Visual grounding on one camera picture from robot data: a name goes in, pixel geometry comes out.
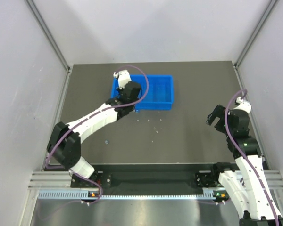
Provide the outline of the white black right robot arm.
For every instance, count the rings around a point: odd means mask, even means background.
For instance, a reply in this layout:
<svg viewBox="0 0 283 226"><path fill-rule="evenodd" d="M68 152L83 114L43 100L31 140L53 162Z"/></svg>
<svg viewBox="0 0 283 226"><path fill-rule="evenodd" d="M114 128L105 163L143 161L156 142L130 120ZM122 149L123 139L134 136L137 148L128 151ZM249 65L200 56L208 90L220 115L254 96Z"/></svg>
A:
<svg viewBox="0 0 283 226"><path fill-rule="evenodd" d="M231 164L218 162L211 168L213 181L229 195L241 226L283 226L264 173L258 142L249 135L251 104L237 97L232 110L217 105L207 116L207 125L218 118L215 129L226 135L227 147L238 170Z"/></svg>

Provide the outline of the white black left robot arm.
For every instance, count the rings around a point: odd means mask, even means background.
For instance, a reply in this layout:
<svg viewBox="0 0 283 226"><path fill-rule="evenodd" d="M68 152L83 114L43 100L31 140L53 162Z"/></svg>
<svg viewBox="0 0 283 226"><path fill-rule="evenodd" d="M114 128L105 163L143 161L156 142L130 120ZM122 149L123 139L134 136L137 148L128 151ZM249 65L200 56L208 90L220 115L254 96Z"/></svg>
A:
<svg viewBox="0 0 283 226"><path fill-rule="evenodd" d="M106 125L127 116L139 100L141 84L132 81L128 70L115 72L113 76L118 82L118 96L108 99L98 109L76 121L57 123L47 145L48 157L53 157L64 169L83 178L91 179L96 173L81 155L83 141Z"/></svg>

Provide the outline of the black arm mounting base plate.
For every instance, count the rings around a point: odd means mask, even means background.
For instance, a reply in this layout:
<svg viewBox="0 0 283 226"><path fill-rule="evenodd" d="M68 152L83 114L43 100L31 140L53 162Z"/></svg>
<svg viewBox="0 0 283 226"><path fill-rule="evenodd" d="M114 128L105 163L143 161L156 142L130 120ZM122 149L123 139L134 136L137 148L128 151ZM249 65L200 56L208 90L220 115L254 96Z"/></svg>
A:
<svg viewBox="0 0 283 226"><path fill-rule="evenodd" d="M236 164L96 164L88 180L71 176L71 188L91 188L100 185L105 194L116 193L189 193L203 187L218 186L217 175L235 171Z"/></svg>

